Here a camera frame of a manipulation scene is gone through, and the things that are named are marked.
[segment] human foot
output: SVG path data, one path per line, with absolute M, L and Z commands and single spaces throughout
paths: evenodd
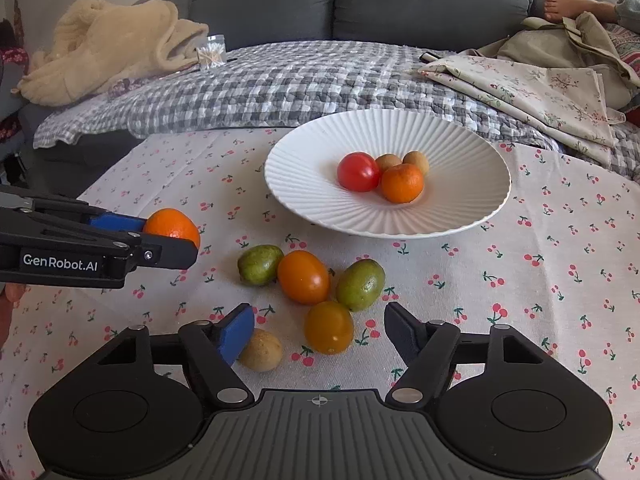
M 617 21 L 615 6 L 596 0 L 545 0 L 545 18 L 560 23 L 562 18 L 577 18 L 583 12 L 592 13 L 601 22 Z

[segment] orange tomato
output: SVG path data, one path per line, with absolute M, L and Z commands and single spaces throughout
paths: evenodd
M 278 264 L 278 282 L 293 301 L 313 305 L 329 295 L 329 272 L 324 264 L 306 251 L 292 251 Z
M 424 177 L 413 164 L 398 164 L 382 174 L 382 194 L 389 202 L 405 204 L 422 192 Z
M 198 228 L 187 215 L 177 209 L 159 209 L 148 218 L 142 232 L 191 240 L 200 249 Z
M 335 301 L 323 301 L 309 309 L 305 338 L 321 354 L 344 352 L 353 341 L 353 319 L 348 309 Z

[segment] plate rim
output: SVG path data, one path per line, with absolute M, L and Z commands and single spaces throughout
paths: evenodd
M 271 167 L 270 161 L 273 160 L 273 158 L 272 158 L 273 150 L 276 148 L 276 146 L 279 143 L 281 143 L 287 136 L 290 136 L 296 130 L 298 130 L 299 128 L 305 126 L 306 124 L 311 124 L 311 123 L 313 123 L 315 121 L 318 121 L 320 119 L 324 119 L 324 118 L 327 118 L 327 117 L 330 117 L 330 116 L 334 116 L 334 115 L 338 115 L 338 114 L 357 114 L 357 113 L 367 112 L 368 110 L 375 110 L 377 112 L 382 112 L 382 113 L 391 112 L 391 113 L 401 113 L 401 114 L 402 113 L 423 114 L 425 116 L 429 116 L 430 118 L 433 118 L 433 119 L 436 119 L 436 120 L 439 120 L 439 121 L 444 121 L 446 123 L 455 124 L 456 126 L 462 128 L 463 130 L 466 130 L 470 134 L 476 136 L 479 140 L 482 140 L 483 142 L 485 142 L 489 146 L 489 148 L 494 150 L 494 152 L 498 155 L 498 158 L 500 159 L 500 161 L 503 164 L 504 168 L 507 170 L 507 176 L 509 178 L 509 186 L 508 186 L 508 189 L 507 189 L 507 193 L 506 193 L 504 199 L 502 200 L 502 202 L 500 203 L 500 205 L 496 209 L 494 209 L 491 213 L 489 213 L 488 215 L 484 216 L 483 218 L 481 218 L 479 220 L 475 220 L 471 224 L 466 224 L 466 225 L 463 225 L 463 226 L 460 226 L 460 227 L 447 229 L 446 231 L 437 231 L 437 232 L 434 232 L 434 233 L 416 233 L 416 234 L 388 234 L 388 233 L 372 233 L 370 231 L 361 231 L 361 230 L 356 230 L 356 229 L 352 229 L 352 228 L 343 228 L 343 227 L 338 227 L 338 226 L 335 226 L 335 225 L 332 225 L 332 224 L 327 224 L 324 221 L 319 221 L 319 220 L 310 218 L 308 215 L 302 214 L 301 212 L 296 211 L 295 209 L 293 209 L 292 207 L 290 207 L 286 203 L 284 203 L 278 197 L 278 195 L 273 190 L 273 188 L 271 187 L 270 180 L 269 180 L 269 177 L 268 177 L 268 175 L 270 174 L 270 167 Z M 475 132 L 469 130 L 468 128 L 465 128 L 462 124 L 456 123 L 454 121 L 447 121 L 446 119 L 440 118 L 440 117 L 438 117 L 436 115 L 428 114 L 426 112 L 419 112 L 419 111 L 414 111 L 414 110 L 401 110 L 401 109 L 398 109 L 398 108 L 366 108 L 366 109 L 363 109 L 363 110 L 347 110 L 345 112 L 338 112 L 336 114 L 329 114 L 329 115 L 325 115 L 325 116 L 322 116 L 322 117 L 318 117 L 318 118 L 314 119 L 313 121 L 309 121 L 308 123 L 300 124 L 300 126 L 297 126 L 296 128 L 294 128 L 290 132 L 286 133 L 269 150 L 269 154 L 267 155 L 267 159 L 264 161 L 264 180 L 265 180 L 265 183 L 267 185 L 267 188 L 271 192 L 271 195 L 278 201 L 279 204 L 281 204 L 288 211 L 291 211 L 293 214 L 299 216 L 300 218 L 303 218 L 303 219 L 307 220 L 311 224 L 319 225 L 319 226 L 324 227 L 326 229 L 330 229 L 331 231 L 337 231 L 337 232 L 345 233 L 345 234 L 348 234 L 348 235 L 362 236 L 362 237 L 366 237 L 366 238 L 382 238 L 382 239 L 388 239 L 388 240 L 415 240 L 415 239 L 421 239 L 421 238 L 439 238 L 439 237 L 442 237 L 442 236 L 448 236 L 448 235 L 452 235 L 452 234 L 455 234 L 455 233 L 460 233 L 462 231 L 466 231 L 468 229 L 476 227 L 476 226 L 480 225 L 481 223 L 484 223 L 484 222 L 488 221 L 488 219 L 490 219 L 493 216 L 495 216 L 504 207 L 504 205 L 507 203 L 507 200 L 511 196 L 511 189 L 513 187 L 513 180 L 511 178 L 511 170 L 509 169 L 508 164 L 506 163 L 506 161 L 504 160 L 504 158 L 502 157 L 500 152 L 496 149 L 496 147 L 494 145 L 492 145 L 492 143 L 489 142 L 487 139 L 484 139 L 483 137 L 479 136 Z

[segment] red tomato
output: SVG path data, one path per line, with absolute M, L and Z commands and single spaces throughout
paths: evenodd
M 350 153 L 338 164 L 338 182 L 349 191 L 371 191 L 379 181 L 380 168 L 367 153 Z

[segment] green fruit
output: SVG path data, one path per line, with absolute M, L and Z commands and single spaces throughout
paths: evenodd
M 385 269 L 374 260 L 360 260 L 344 271 L 335 297 L 352 312 L 370 307 L 385 286 Z
M 278 264 L 284 257 L 275 245 L 258 245 L 238 258 L 238 272 L 249 285 L 266 285 L 276 279 Z

